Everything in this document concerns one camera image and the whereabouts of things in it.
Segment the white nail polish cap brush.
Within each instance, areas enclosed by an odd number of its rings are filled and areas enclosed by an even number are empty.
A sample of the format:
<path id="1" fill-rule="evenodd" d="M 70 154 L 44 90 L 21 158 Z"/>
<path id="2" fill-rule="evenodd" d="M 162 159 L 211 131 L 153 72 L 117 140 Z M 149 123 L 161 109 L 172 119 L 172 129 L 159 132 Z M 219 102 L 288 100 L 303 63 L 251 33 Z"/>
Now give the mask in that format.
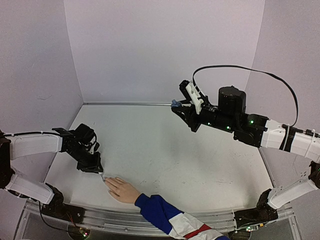
<path id="1" fill-rule="evenodd" d="M 104 173 L 100 172 L 99 175 L 100 175 L 102 181 L 105 182 L 106 181 L 106 176 L 104 175 Z"/>

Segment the blue nail polish bottle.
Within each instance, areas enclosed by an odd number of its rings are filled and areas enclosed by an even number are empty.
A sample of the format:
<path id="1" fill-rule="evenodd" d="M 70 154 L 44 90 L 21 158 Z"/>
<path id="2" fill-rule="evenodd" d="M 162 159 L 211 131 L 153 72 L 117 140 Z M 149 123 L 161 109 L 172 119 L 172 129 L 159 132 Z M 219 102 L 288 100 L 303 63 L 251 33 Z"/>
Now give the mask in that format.
<path id="1" fill-rule="evenodd" d="M 170 105 L 170 107 L 171 108 L 180 108 L 180 107 L 182 107 L 183 105 L 182 105 L 182 103 L 180 102 L 180 101 L 177 101 L 177 100 L 175 100 L 175 99 L 173 99 L 172 101 L 171 101 L 171 105 Z"/>

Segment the blue white red sleeve forearm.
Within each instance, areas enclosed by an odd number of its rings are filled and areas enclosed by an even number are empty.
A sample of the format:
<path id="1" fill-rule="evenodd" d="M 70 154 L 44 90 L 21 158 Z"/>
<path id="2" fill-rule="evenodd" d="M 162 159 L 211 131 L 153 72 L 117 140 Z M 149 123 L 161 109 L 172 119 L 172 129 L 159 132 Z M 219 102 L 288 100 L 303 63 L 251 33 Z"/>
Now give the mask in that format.
<path id="1" fill-rule="evenodd" d="M 134 203 L 140 214 L 156 228 L 177 240 L 228 240 L 194 216 L 179 210 L 160 195 L 141 194 Z"/>

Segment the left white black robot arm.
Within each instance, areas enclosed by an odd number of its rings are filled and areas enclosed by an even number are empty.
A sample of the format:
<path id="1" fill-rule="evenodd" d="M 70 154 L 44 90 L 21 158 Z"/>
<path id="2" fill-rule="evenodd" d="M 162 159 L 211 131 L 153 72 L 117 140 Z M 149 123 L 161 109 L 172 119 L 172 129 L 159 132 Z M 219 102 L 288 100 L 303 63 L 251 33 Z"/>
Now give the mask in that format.
<path id="1" fill-rule="evenodd" d="M 40 214 L 79 224 L 85 209 L 65 203 L 63 193 L 29 174 L 36 165 L 23 170 L 15 160 L 39 160 L 59 153 L 68 154 L 76 161 L 76 169 L 83 173 L 102 174 L 100 144 L 95 131 L 84 123 L 76 129 L 62 127 L 51 131 L 30 131 L 0 134 L 0 187 L 18 198 L 30 199 L 40 205 Z"/>

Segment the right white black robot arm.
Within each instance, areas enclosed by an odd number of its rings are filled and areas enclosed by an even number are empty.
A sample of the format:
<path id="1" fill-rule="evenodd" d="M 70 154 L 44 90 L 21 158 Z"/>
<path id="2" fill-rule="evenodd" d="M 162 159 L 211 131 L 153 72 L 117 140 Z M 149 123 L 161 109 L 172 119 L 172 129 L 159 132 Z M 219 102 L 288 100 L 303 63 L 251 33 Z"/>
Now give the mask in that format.
<path id="1" fill-rule="evenodd" d="M 320 135 L 314 130 L 301 130 L 281 124 L 266 116 L 247 114 L 246 93 L 234 86 L 218 91 L 218 104 L 212 105 L 207 96 L 191 82 L 183 81 L 180 91 L 184 100 L 171 102 L 171 111 L 197 132 L 201 125 L 233 134 L 236 141 L 256 148 L 273 148 L 310 159 L 310 172 L 287 187 L 278 186 L 264 191 L 256 207 L 234 213 L 236 229 L 266 224 L 278 218 L 277 210 L 286 203 L 320 188 Z"/>

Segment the mannequin hand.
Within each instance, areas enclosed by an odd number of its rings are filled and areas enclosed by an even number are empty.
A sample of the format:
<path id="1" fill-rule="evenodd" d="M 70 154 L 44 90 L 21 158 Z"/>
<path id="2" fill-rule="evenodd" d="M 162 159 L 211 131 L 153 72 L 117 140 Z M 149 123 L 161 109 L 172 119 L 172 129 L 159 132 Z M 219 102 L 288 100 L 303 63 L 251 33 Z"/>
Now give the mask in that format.
<path id="1" fill-rule="evenodd" d="M 105 185 L 108 187 L 108 193 L 117 201 L 124 204 L 135 204 L 141 193 L 129 182 L 119 177 L 106 177 Z"/>

